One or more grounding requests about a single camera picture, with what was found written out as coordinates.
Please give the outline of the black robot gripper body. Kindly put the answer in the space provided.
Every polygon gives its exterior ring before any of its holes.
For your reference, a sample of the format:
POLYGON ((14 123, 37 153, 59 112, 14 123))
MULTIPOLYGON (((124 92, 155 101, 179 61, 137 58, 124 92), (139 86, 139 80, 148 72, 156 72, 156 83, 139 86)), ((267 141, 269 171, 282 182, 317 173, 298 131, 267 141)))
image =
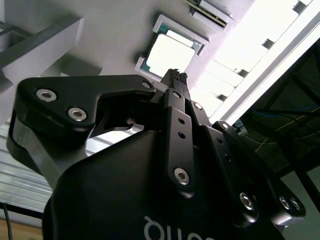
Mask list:
POLYGON ((195 148, 195 194, 184 198, 164 174, 157 131, 137 133, 69 168, 42 219, 46 240, 281 240, 263 215, 246 228, 231 223, 227 198, 206 176, 195 148))

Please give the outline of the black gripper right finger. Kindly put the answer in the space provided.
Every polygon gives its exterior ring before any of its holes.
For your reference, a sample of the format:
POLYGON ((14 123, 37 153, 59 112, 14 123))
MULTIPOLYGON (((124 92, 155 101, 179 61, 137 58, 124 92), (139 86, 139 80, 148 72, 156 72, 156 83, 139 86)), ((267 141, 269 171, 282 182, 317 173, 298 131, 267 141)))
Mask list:
POLYGON ((180 85, 211 201, 218 203, 218 196, 222 197, 220 209, 234 225, 253 225, 263 217, 274 225, 303 220, 306 209, 298 197, 228 123, 211 124, 204 108, 191 100, 187 77, 180 73, 180 85))

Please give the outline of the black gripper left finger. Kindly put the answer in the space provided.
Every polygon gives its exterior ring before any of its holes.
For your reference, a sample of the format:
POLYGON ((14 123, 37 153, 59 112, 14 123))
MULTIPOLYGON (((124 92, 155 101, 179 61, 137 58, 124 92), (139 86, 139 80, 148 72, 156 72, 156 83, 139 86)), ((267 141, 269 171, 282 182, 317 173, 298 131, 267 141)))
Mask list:
POLYGON ((187 76, 28 78, 17 86, 8 149, 55 195, 97 199, 141 189, 195 192, 187 76))

